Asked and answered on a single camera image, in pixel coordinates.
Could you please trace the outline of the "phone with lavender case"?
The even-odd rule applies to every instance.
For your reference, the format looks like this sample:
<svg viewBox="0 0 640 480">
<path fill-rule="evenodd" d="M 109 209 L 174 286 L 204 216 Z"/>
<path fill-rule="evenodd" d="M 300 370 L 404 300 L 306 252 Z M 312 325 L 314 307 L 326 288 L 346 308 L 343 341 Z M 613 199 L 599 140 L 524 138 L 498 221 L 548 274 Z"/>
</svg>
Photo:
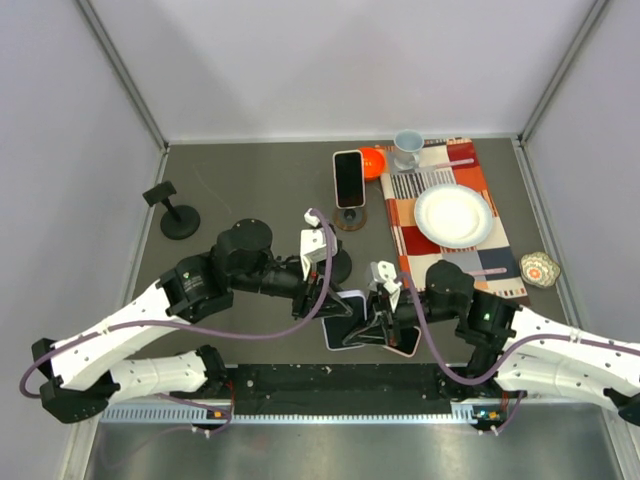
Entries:
<svg viewBox="0 0 640 480">
<path fill-rule="evenodd" d="M 356 326 L 366 319 L 366 296 L 363 291 L 359 290 L 343 291 L 338 295 L 352 308 L 353 312 L 348 317 L 333 316 L 322 320 L 326 348 L 333 352 L 363 348 L 363 343 L 345 345 L 343 341 Z"/>
</svg>

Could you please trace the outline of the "black clamp phone stand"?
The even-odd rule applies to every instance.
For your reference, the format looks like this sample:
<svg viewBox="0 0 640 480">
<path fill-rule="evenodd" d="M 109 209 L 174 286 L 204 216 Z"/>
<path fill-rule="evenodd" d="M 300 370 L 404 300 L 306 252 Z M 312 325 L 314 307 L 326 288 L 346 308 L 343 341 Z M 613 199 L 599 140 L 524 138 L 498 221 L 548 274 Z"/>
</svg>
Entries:
<svg viewBox="0 0 640 480">
<path fill-rule="evenodd" d="M 343 242 L 337 241 L 337 250 L 332 257 L 331 281 L 335 284 L 344 283 L 352 272 L 352 260 L 343 248 Z"/>
</svg>

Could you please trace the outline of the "phone with white case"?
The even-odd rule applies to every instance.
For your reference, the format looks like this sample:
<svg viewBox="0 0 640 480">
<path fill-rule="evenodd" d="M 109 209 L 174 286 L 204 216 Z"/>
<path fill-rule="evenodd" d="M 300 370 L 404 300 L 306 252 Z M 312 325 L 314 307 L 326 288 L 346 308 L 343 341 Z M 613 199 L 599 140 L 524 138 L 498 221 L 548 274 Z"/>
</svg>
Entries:
<svg viewBox="0 0 640 480">
<path fill-rule="evenodd" d="M 332 158 L 336 206 L 339 209 L 365 205 L 364 159 L 360 150 L 335 152 Z"/>
</svg>

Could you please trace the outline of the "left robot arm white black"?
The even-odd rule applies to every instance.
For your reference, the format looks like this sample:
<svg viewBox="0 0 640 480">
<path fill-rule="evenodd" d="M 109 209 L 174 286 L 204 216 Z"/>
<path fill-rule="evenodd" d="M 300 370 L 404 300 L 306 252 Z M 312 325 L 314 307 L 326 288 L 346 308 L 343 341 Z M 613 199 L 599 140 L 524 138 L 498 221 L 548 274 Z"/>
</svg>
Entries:
<svg viewBox="0 0 640 480">
<path fill-rule="evenodd" d="M 175 330 L 197 330 L 201 320 L 231 308 L 237 290 L 289 299 L 293 317 L 302 322 L 349 315 L 331 280 L 342 243 L 315 210 L 305 220 L 297 255 L 274 256 L 270 227 L 243 219 L 220 233 L 209 252 L 181 260 L 94 327 L 69 339 L 35 342 L 33 359 L 46 378 L 38 394 L 42 407 L 71 424 L 134 398 L 220 394 L 228 376 L 212 346 L 159 359 L 133 356 Z"/>
</svg>

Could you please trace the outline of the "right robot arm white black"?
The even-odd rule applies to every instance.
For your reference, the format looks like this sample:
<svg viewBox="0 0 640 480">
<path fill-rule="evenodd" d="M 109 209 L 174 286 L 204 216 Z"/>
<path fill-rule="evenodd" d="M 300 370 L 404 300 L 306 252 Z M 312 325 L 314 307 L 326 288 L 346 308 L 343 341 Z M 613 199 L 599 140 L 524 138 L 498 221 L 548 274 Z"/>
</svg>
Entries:
<svg viewBox="0 0 640 480">
<path fill-rule="evenodd" d="M 420 330 L 453 398 L 501 392 L 563 397 L 590 403 L 639 422 L 639 346 L 607 339 L 546 318 L 528 307 L 479 290 L 472 276 L 440 260 L 418 291 L 410 275 L 392 264 L 371 265 L 365 319 L 345 345 L 400 345 Z M 473 347 L 465 368 L 446 365 L 429 330 L 454 320 L 455 334 Z"/>
</svg>

